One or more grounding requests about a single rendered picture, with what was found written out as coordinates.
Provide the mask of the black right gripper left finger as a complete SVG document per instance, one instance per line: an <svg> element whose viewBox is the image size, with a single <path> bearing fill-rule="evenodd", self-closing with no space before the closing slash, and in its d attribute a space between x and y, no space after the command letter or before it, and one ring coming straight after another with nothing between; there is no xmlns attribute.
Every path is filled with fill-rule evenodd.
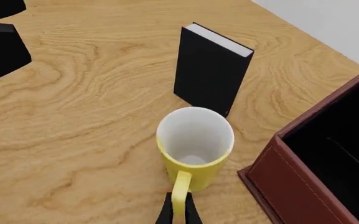
<svg viewBox="0 0 359 224"><path fill-rule="evenodd" d="M171 192L166 193L164 204L155 224L172 224L173 222L173 208L171 202Z"/></svg>

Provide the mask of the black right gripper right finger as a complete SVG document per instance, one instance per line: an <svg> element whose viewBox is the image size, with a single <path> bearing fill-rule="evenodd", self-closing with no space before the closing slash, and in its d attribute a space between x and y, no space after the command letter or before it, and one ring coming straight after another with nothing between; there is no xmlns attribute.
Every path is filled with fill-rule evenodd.
<svg viewBox="0 0 359 224"><path fill-rule="evenodd" d="M190 192L187 193L185 201L185 224L203 224Z"/></svg>

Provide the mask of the yellow and white mug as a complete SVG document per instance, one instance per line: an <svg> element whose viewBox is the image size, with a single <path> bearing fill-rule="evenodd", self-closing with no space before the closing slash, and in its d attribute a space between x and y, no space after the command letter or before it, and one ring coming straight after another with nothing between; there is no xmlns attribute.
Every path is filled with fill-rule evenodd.
<svg viewBox="0 0 359 224"><path fill-rule="evenodd" d="M206 108L180 108L162 119L156 143L174 185L171 203L175 216L185 213L189 192L203 190L212 183L234 142L229 122Z"/></svg>

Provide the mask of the red-brown desk caddy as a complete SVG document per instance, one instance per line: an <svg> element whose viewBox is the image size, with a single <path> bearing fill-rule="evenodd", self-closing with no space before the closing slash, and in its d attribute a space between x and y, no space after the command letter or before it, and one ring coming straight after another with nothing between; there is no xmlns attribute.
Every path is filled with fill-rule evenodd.
<svg viewBox="0 0 359 224"><path fill-rule="evenodd" d="M359 224L359 75L279 130L238 175L272 224Z"/></svg>

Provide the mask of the black hardcover book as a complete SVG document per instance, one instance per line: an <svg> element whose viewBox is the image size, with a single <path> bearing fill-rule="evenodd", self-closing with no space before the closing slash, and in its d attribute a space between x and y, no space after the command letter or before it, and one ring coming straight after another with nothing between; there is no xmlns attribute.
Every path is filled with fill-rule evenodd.
<svg viewBox="0 0 359 224"><path fill-rule="evenodd" d="M181 28L174 94L227 117L254 50L192 23Z"/></svg>

